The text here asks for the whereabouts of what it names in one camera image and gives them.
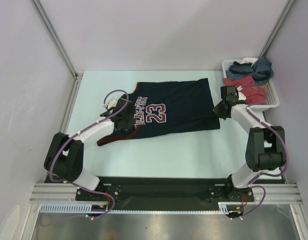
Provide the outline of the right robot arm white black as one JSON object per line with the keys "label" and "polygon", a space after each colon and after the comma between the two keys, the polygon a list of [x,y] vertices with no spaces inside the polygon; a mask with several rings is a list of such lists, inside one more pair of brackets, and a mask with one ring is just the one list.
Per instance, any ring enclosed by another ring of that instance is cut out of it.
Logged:
{"label": "right robot arm white black", "polygon": [[287,169],[289,154],[283,127],[273,126],[257,117],[252,106],[239,99],[234,86],[222,86],[220,96],[221,101],[213,112],[220,119],[236,121],[248,134],[245,164],[229,176],[230,185],[224,188],[225,196],[236,201],[242,196],[243,189],[259,177],[281,177]]}

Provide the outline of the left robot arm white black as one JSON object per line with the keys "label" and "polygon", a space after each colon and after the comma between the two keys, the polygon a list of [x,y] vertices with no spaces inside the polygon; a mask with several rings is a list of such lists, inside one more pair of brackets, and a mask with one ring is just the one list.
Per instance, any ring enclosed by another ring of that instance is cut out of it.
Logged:
{"label": "left robot arm white black", "polygon": [[73,134],[56,133],[43,164],[49,172],[49,179],[56,182],[53,176],[57,176],[61,182],[66,181],[87,189],[92,199],[101,199],[105,188],[99,184],[97,176],[84,169],[84,151],[98,140],[134,126],[133,106],[132,101],[124,98],[111,99],[107,111],[91,125]]}

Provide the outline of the navy jersey tank top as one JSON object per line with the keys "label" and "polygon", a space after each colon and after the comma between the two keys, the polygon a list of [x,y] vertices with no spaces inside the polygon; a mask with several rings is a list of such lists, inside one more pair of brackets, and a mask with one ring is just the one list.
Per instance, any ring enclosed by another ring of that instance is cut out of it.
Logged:
{"label": "navy jersey tank top", "polygon": [[220,129],[215,115],[209,80],[138,82],[129,95],[134,125],[118,129],[97,141],[97,145],[168,134]]}

